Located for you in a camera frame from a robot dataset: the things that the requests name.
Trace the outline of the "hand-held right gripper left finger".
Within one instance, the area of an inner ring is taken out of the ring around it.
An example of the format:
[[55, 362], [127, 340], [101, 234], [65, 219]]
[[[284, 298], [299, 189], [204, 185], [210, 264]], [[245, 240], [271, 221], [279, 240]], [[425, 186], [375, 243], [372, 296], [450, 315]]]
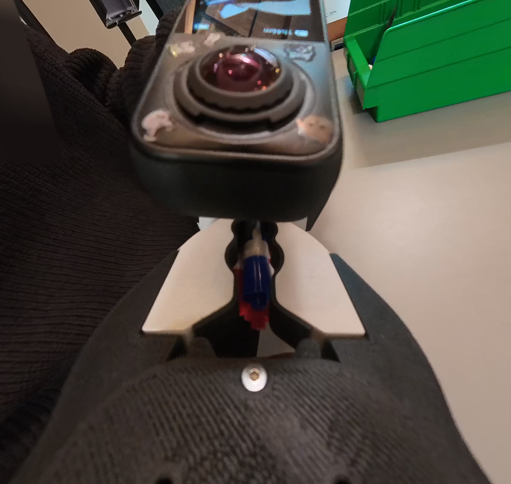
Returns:
[[144, 321], [152, 335], [191, 335], [193, 327], [233, 299], [235, 277], [226, 261], [232, 221], [215, 221], [178, 250]]

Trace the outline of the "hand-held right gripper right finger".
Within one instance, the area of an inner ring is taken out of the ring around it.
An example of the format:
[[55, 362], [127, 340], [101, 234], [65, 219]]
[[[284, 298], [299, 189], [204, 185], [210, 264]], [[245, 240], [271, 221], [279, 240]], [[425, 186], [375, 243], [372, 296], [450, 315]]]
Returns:
[[278, 304], [324, 337], [364, 337], [365, 329], [329, 251], [310, 233], [279, 223], [283, 263], [275, 275]]

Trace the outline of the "blue dry erase marker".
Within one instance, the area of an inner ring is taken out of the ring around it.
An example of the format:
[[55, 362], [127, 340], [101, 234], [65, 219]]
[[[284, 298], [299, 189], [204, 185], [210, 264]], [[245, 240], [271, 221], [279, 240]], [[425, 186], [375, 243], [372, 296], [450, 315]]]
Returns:
[[268, 307], [272, 279], [270, 249], [263, 235], [258, 221], [242, 252], [242, 299], [257, 312]]

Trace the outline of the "green plastic box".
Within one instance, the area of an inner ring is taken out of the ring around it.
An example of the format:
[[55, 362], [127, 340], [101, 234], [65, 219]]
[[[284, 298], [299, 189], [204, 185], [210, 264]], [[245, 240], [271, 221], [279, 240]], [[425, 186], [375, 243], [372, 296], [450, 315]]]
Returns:
[[510, 0], [351, 0], [348, 75], [377, 122], [510, 91]]

